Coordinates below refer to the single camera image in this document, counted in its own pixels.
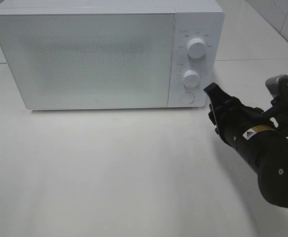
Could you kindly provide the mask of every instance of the power level knob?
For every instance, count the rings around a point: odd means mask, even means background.
[[[188,70],[182,75],[182,83],[185,87],[197,87],[200,84],[200,74],[195,70]]]
[[[187,43],[187,51],[191,58],[201,58],[206,52],[206,43],[201,38],[193,38]]]

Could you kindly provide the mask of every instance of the white table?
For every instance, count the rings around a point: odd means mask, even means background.
[[[288,59],[288,43],[246,1],[218,2],[226,17],[216,60]]]
[[[217,61],[214,78],[269,108],[288,60]],[[288,237],[288,209],[214,132],[208,107],[26,110],[0,65],[0,237]]]

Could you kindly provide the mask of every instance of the microwave door window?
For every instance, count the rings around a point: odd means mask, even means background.
[[[174,14],[0,16],[29,109],[167,107]]]

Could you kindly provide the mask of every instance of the white microwave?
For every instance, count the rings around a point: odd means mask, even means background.
[[[0,45],[28,109],[204,106],[215,0],[5,0]]]

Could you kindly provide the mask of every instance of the warning label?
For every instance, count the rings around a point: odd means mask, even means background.
[[[262,131],[266,131],[266,130],[271,130],[271,131],[275,131],[272,127],[266,126],[266,125],[259,125],[259,126],[255,126],[252,127],[250,129],[248,129],[244,134],[243,137],[245,137],[245,139],[249,140],[251,137],[253,137],[253,135],[262,132]]]

